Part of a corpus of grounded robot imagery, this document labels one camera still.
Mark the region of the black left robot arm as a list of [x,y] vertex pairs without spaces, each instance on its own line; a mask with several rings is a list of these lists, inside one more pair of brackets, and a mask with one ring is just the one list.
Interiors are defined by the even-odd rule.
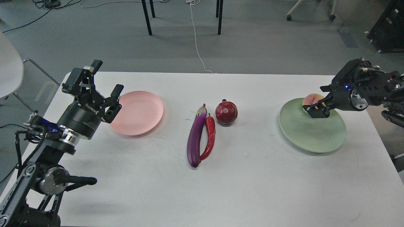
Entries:
[[101,66],[102,61],[94,60],[89,67],[72,69],[62,92],[74,100],[58,122],[33,113],[27,129],[16,132],[17,150],[20,134],[36,147],[25,161],[18,153],[16,182],[1,202],[2,227],[59,227],[63,193],[97,183],[94,177],[70,175],[59,161],[64,154],[73,155],[81,139],[90,140],[101,122],[111,123],[122,108],[123,85],[117,84],[107,98],[96,91],[94,77]]

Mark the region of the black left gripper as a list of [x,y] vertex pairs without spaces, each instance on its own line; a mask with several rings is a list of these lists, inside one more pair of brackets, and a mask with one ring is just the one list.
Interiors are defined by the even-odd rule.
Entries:
[[122,108],[119,101],[124,85],[115,85],[108,98],[104,98],[95,89],[94,75],[102,64],[101,60],[94,60],[89,67],[74,68],[66,82],[62,83],[62,92],[73,96],[74,100],[57,124],[87,140],[94,136],[101,122],[113,122]]

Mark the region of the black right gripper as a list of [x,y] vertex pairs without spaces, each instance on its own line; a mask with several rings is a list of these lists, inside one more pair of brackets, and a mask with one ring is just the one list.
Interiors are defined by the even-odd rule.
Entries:
[[327,86],[321,86],[322,92],[329,92],[324,99],[313,105],[303,105],[311,118],[328,118],[330,110],[363,111],[368,108],[368,102],[359,95],[354,86],[355,73],[360,67],[369,66],[364,58],[348,61]]

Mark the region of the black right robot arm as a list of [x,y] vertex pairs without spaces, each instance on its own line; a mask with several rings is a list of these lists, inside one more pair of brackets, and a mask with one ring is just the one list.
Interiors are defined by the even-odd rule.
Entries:
[[361,112],[370,105],[382,105],[385,120],[404,125],[403,75],[397,71],[387,73],[364,58],[354,59],[320,89],[328,93],[325,98],[302,106],[311,118],[327,118],[332,109]]

